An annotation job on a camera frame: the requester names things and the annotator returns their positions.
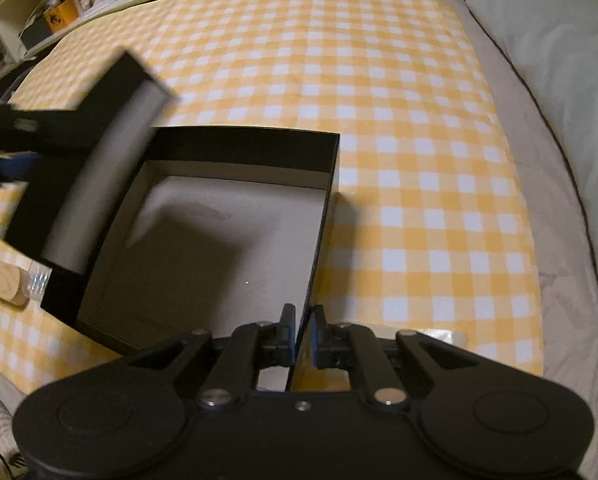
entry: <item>yellow gingham tablecloth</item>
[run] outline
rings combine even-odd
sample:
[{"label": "yellow gingham tablecloth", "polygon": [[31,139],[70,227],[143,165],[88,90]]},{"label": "yellow gingham tablecloth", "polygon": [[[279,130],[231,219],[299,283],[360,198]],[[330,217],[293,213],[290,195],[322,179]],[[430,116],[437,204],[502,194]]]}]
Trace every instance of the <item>yellow gingham tablecloth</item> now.
[{"label": "yellow gingham tablecloth", "polygon": [[[470,42],[437,0],[159,0],[67,35],[21,108],[76,104],[121,47],[179,96],[167,124],[341,134],[315,299],[329,319],[465,332],[541,373],[540,293],[519,180]],[[21,189],[0,190],[0,229]],[[0,260],[23,263],[0,241]],[[24,392],[113,356],[0,304],[0,371]]]}]

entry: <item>storage box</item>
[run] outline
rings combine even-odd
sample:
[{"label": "storage box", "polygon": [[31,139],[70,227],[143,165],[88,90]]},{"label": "storage box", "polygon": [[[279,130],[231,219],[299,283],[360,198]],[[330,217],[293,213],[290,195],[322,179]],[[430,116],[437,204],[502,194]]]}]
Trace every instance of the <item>storage box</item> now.
[{"label": "storage box", "polygon": [[26,48],[30,49],[52,36],[52,30],[43,16],[39,16],[34,22],[22,31],[21,39]]},{"label": "storage box", "polygon": [[[137,77],[118,65],[106,92],[96,87],[65,113],[103,120],[105,102],[128,100]],[[146,108],[155,95],[138,102]],[[53,269],[41,308],[122,354],[196,328],[228,336],[276,321],[284,303],[300,327],[332,212],[339,136],[191,126],[146,140],[119,117],[101,139],[68,121],[70,142],[89,153],[39,157],[10,220],[6,243]]]}]

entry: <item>metal screw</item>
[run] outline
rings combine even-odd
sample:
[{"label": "metal screw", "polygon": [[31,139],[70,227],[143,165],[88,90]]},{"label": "metal screw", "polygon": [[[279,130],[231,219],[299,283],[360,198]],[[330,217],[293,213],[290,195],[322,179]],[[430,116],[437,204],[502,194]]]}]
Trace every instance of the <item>metal screw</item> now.
[{"label": "metal screw", "polygon": [[307,412],[311,407],[311,403],[307,400],[298,400],[295,402],[295,410],[299,410],[300,412]]},{"label": "metal screw", "polygon": [[406,392],[399,388],[381,388],[375,391],[375,400],[386,406],[400,404],[407,398]]},{"label": "metal screw", "polygon": [[212,388],[202,393],[199,399],[207,406],[223,406],[233,400],[233,397],[223,388]]},{"label": "metal screw", "polygon": [[39,127],[39,123],[33,119],[22,119],[17,118],[13,121],[12,125],[22,132],[36,132]]}]

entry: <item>gray bedsheet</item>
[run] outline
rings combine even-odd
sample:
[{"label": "gray bedsheet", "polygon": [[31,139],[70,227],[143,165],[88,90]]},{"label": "gray bedsheet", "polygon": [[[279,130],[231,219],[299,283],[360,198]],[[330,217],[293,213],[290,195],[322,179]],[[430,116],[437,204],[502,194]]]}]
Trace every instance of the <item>gray bedsheet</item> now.
[{"label": "gray bedsheet", "polygon": [[521,78],[463,0],[463,23],[488,80],[521,179],[539,269],[544,377],[576,391],[596,424],[580,473],[598,479],[598,283],[586,220],[568,165]]}]

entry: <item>black box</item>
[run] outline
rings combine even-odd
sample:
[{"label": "black box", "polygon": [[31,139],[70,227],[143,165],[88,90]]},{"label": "black box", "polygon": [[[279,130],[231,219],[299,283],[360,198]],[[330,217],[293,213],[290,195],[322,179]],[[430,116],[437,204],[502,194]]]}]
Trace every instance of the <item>black box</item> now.
[{"label": "black box", "polygon": [[[92,234],[94,248],[83,251],[83,272],[49,257],[48,243],[26,251],[53,268],[41,307],[122,354],[196,328],[227,336],[275,321],[284,303],[295,304],[300,327],[332,211],[338,145],[336,134],[300,130],[157,130]],[[24,198],[65,201],[74,185],[62,175],[76,182],[73,166],[82,163],[41,164]],[[63,198],[36,184],[51,178],[62,181]],[[30,222],[50,233],[64,206],[39,218],[44,203],[22,199],[6,242],[20,248]]]}]

